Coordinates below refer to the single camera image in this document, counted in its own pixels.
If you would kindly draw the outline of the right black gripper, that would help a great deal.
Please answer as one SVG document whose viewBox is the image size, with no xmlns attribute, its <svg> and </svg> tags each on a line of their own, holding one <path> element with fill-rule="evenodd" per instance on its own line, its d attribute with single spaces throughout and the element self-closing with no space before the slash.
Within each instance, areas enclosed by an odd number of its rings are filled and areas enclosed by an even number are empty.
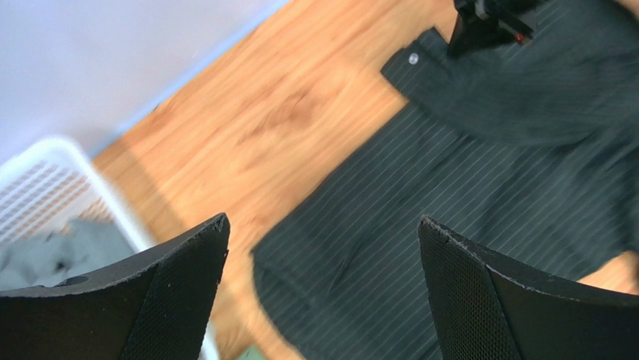
<svg viewBox="0 0 639 360">
<path fill-rule="evenodd" d="M 457 19 L 448 43 L 448 57 L 507 44 L 529 43 L 536 32 L 536 0 L 454 0 Z"/>
</svg>

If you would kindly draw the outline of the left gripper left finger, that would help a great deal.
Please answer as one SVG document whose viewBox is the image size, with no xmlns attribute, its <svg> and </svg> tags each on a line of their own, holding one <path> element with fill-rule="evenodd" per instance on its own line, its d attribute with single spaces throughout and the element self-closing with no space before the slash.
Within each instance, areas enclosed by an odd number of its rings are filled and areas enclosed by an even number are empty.
<svg viewBox="0 0 639 360">
<path fill-rule="evenodd" d="M 228 254 L 224 213 L 52 287 L 1 293 L 3 359 L 198 359 Z"/>
</svg>

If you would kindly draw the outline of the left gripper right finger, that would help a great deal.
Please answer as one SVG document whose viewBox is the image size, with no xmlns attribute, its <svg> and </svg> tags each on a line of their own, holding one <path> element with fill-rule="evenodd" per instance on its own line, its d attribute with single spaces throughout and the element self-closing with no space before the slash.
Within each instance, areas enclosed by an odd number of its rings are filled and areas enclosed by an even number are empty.
<svg viewBox="0 0 639 360">
<path fill-rule="evenodd" d="M 636 359 L 638 297 L 502 255 L 438 223 L 418 227 L 444 359 Z"/>
</svg>

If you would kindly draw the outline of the dark pinstriped long sleeve shirt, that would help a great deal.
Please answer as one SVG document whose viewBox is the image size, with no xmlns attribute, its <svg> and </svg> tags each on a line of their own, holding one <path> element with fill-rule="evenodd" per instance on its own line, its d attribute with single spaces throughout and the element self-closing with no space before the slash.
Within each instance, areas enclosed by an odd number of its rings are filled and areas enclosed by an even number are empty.
<svg viewBox="0 0 639 360">
<path fill-rule="evenodd" d="M 440 359 L 419 257 L 432 217 L 570 280 L 638 250 L 638 19 L 544 1 L 523 46 L 450 58 L 435 29 L 383 76 L 406 106 L 253 249 L 307 359 Z"/>
</svg>

